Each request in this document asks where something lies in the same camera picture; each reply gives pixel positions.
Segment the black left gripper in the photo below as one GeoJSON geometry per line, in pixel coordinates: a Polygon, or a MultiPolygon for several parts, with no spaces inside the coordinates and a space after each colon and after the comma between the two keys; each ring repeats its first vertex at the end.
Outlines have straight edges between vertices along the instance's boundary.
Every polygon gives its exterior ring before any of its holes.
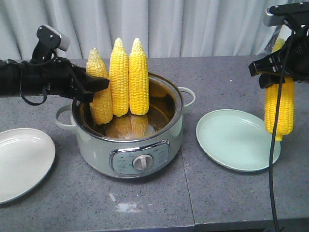
{"type": "Polygon", "coordinates": [[[95,92],[107,89],[109,79],[90,75],[85,68],[66,58],[46,64],[21,62],[20,93],[22,96],[59,95],[90,103],[95,92]]]}

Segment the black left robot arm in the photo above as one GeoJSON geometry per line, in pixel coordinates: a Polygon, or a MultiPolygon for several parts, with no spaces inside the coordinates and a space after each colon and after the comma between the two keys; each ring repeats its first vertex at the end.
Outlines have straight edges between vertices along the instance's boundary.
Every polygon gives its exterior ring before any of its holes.
{"type": "Polygon", "coordinates": [[[95,93],[108,86],[107,78],[87,74],[85,68],[66,58],[40,64],[12,59],[0,62],[0,96],[20,96],[29,105],[44,103],[48,95],[90,103],[95,93]]]}

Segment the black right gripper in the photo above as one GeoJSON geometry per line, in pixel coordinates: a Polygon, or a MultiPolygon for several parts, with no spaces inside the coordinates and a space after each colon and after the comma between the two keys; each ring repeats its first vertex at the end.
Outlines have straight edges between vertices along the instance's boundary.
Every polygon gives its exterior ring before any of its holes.
{"type": "Polygon", "coordinates": [[[285,77],[279,76],[282,71],[294,81],[309,81],[309,26],[305,25],[298,33],[289,36],[286,43],[284,49],[253,61],[248,66],[251,76],[261,74],[261,89],[285,83],[285,77]]]}

